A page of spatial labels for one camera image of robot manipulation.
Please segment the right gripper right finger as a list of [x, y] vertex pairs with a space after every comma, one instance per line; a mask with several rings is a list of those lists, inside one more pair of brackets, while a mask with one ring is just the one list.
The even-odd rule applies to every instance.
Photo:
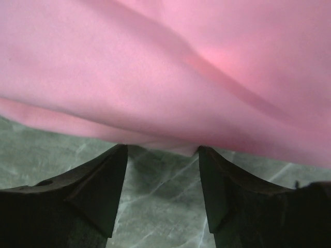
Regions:
[[199, 147], [209, 231], [217, 248], [330, 247], [330, 182], [285, 188]]

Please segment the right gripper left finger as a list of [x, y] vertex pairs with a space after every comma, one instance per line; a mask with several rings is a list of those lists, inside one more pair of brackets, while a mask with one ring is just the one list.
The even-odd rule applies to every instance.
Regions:
[[1, 247], [105, 247], [112, 237], [128, 147], [34, 186], [1, 190]]

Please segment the pink pillowcase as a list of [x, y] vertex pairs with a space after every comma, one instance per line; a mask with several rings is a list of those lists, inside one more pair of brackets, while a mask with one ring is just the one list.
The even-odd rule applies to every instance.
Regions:
[[1, 115], [330, 168], [330, 1], [1, 1]]

